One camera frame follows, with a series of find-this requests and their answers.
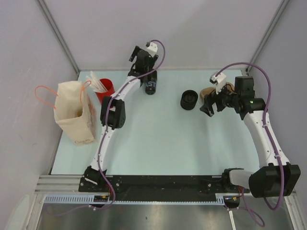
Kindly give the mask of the translucent bag with orange handles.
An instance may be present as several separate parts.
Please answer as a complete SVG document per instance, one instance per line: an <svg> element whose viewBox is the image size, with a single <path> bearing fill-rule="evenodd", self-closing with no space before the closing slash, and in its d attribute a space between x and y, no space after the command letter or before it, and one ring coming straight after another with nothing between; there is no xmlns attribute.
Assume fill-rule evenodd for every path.
<svg viewBox="0 0 307 230"><path fill-rule="evenodd" d="M79 146L96 141L96 109L87 92L91 83L90 80L59 83L56 92L45 85L35 88L36 98L53 108L55 122ZM45 88L56 96L54 104L38 97L39 88Z"/></svg>

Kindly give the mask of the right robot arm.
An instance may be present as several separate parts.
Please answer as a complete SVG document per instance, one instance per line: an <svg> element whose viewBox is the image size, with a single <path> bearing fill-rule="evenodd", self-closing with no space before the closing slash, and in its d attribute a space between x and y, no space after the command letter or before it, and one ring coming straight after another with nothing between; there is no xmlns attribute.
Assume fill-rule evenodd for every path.
<svg viewBox="0 0 307 230"><path fill-rule="evenodd" d="M257 98L252 77L235 78L235 83L226 81L224 74L212 75L209 81L215 87L201 91L204 100L200 108L209 117L214 115L213 107L221 112L233 108L247 126L255 145L259 169L249 172L241 168L226 169L221 186L226 192L233 192L238 186L249 190L255 198L289 196L297 183L301 171L285 156L273 133L269 114L264 111L266 103Z"/></svg>

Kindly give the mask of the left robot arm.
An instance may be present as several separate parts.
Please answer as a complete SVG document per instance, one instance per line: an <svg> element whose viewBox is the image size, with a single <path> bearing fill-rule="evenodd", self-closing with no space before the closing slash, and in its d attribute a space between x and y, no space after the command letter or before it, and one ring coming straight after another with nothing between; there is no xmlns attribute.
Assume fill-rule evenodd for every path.
<svg viewBox="0 0 307 230"><path fill-rule="evenodd" d="M101 104L100 121L101 138L95 157L84 172L85 181L95 191L102 191L106 186L104 178L107 171L107 152L115 132L122 128L126 121L125 100L143 85L143 78L152 73L158 60L158 45L154 42L146 44L146 49L135 47L129 59L133 62L126 81L111 96L105 96Z"/></svg>

